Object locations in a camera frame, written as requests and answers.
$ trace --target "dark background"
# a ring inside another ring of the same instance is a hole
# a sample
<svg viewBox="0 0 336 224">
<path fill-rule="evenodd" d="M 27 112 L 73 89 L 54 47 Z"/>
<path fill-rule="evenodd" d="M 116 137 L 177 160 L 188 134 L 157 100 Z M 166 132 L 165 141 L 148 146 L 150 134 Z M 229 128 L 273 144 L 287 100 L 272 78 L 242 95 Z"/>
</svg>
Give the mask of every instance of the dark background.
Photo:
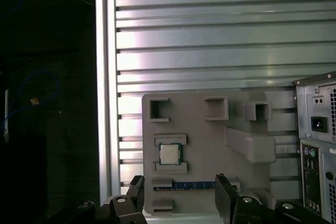
<svg viewBox="0 0 336 224">
<path fill-rule="evenodd" d="M 36 70 L 54 73 L 60 83 L 49 104 L 20 112 L 9 121 L 10 133 L 46 137 L 50 215 L 77 199 L 99 203 L 95 0 L 87 1 L 93 5 L 81 0 L 23 0 L 8 13 L 20 0 L 0 0 L 0 56 L 8 69 L 10 98 Z M 32 78 L 15 108 L 29 105 L 31 98 L 50 97 L 55 87 L 49 76 Z M 16 160 L 27 168 L 22 158 Z M 22 179 L 18 190 L 24 194 L 28 178 Z"/>
</svg>

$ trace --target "metal frame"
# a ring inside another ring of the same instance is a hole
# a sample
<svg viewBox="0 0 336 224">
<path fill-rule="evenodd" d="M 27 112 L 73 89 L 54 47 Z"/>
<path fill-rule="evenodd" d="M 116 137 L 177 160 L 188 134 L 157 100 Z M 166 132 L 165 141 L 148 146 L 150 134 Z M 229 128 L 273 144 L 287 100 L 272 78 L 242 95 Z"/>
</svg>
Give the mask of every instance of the metal frame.
<svg viewBox="0 0 336 224">
<path fill-rule="evenodd" d="M 116 0 L 96 0 L 101 205 L 109 196 L 120 194 L 115 2 Z"/>
<path fill-rule="evenodd" d="M 314 146 L 319 149 L 319 169 L 320 169 L 320 191 L 321 191 L 321 213 L 322 217 L 330 221 L 330 213 L 327 208 L 327 200 L 325 190 L 325 178 L 324 178 L 324 160 L 323 155 L 328 152 L 328 148 L 334 145 L 334 142 L 325 142 L 317 140 L 312 136 L 309 125 L 308 118 L 308 101 L 307 94 L 314 94 L 316 89 L 319 87 L 328 87 L 335 85 L 336 71 L 320 74 L 318 76 L 312 76 L 301 80 L 294 81 L 296 85 L 296 98 L 297 98 L 297 109 L 298 109 L 298 123 L 299 123 L 299 138 L 300 138 L 300 149 L 302 149 L 302 144 L 307 144 Z M 304 153 L 300 155 L 301 167 L 303 165 Z M 304 169 L 301 169 L 301 176 L 304 177 Z M 302 183 L 302 193 L 304 198 L 304 205 L 306 206 L 305 198 L 306 192 L 304 183 Z"/>
</svg>

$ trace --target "blue cable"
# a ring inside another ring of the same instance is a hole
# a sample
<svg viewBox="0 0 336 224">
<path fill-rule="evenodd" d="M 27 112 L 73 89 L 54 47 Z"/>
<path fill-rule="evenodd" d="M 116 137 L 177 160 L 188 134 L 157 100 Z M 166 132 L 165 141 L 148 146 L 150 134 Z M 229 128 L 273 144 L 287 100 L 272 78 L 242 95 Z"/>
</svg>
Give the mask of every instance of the blue cable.
<svg viewBox="0 0 336 224">
<path fill-rule="evenodd" d="M 43 101 L 43 102 L 41 102 L 41 103 L 39 103 L 39 104 L 37 104 L 37 105 L 24 106 L 24 107 L 22 107 L 22 108 L 19 108 L 19 109 L 17 109 L 17 110 L 12 111 L 11 113 L 9 113 L 8 116 L 2 121 L 2 124 L 1 124 L 1 129 L 2 129 L 2 131 L 4 131 L 6 121 L 7 121 L 9 118 L 11 118 L 13 115 L 15 115 L 16 113 L 21 112 L 21 111 L 24 111 L 24 110 L 29 110 L 29 109 L 35 108 L 35 107 L 37 107 L 37 106 L 44 105 L 44 104 L 50 102 L 52 99 L 54 99 L 54 98 L 56 97 L 56 95 L 57 95 L 57 93 L 58 93 L 58 91 L 59 91 L 59 81 L 58 81 L 57 77 L 56 77 L 52 72 L 50 72 L 50 71 L 47 71 L 47 70 L 39 70 L 39 71 L 36 71 L 36 72 L 32 73 L 30 76 L 28 76 L 28 77 L 22 82 L 22 84 L 20 85 L 19 89 L 17 90 L 16 97 L 14 97 L 13 101 L 10 103 L 10 106 L 8 107 L 8 110 L 11 110 L 11 109 L 12 109 L 12 107 L 13 107 L 13 105 L 14 105 L 14 103 L 15 103 L 16 98 L 22 93 L 22 90 L 23 90 L 23 88 L 25 87 L 25 85 L 27 84 L 27 82 L 28 82 L 32 77 L 37 76 L 37 75 L 39 75 L 39 74 L 47 74 L 47 75 L 51 76 L 51 77 L 55 80 L 55 82 L 56 82 L 56 90 L 55 90 L 55 92 L 53 93 L 53 95 L 52 95 L 50 98 L 48 98 L 47 100 L 45 100 L 45 101 Z"/>
<path fill-rule="evenodd" d="M 9 10 L 7 13 L 2 13 L 0 14 L 0 18 L 6 17 L 10 14 L 13 14 L 14 12 L 16 12 L 18 9 L 20 9 L 20 7 L 22 6 L 24 0 L 20 0 L 19 3 L 11 10 Z"/>
</svg>

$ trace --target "gray foam tray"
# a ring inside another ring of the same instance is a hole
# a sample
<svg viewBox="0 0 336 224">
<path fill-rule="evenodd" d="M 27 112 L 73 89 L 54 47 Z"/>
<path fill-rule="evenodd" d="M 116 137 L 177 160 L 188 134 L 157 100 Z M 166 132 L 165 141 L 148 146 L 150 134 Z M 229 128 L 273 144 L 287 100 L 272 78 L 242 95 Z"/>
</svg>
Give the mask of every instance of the gray foam tray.
<svg viewBox="0 0 336 224">
<path fill-rule="evenodd" d="M 144 95 L 145 211 L 154 215 L 217 212 L 214 190 L 154 191 L 153 187 L 169 185 L 172 181 L 214 181 L 218 173 L 237 177 L 242 188 L 269 190 L 269 164 L 252 164 L 226 146 L 224 130 L 225 126 L 238 130 L 254 127 L 262 133 L 267 121 L 251 124 L 243 118 L 243 110 L 246 102 L 265 102 L 264 99 L 263 92 Z M 182 165 L 162 168 L 158 164 L 160 141 L 157 138 L 172 135 L 176 136 L 171 142 L 178 139 L 182 143 Z"/>
</svg>

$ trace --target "metal bolt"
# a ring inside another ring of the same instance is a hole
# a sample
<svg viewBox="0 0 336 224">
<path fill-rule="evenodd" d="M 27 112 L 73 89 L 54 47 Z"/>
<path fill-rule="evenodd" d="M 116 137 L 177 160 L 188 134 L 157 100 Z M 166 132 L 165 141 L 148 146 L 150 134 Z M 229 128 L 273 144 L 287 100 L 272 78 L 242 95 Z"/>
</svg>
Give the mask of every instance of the metal bolt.
<svg viewBox="0 0 336 224">
<path fill-rule="evenodd" d="M 251 202 L 252 202 L 252 199 L 251 199 L 251 198 L 247 198 L 247 197 L 245 197 L 245 198 L 243 199 L 243 201 L 244 201 L 245 203 L 251 203 Z"/>
<path fill-rule="evenodd" d="M 89 206 L 89 204 L 87 202 L 85 202 L 84 204 L 79 205 L 78 209 L 87 208 L 88 206 Z"/>
<path fill-rule="evenodd" d="M 294 206 L 292 206 L 291 204 L 288 204 L 288 203 L 283 204 L 283 207 L 286 208 L 286 209 L 293 209 L 294 208 Z"/>
</svg>

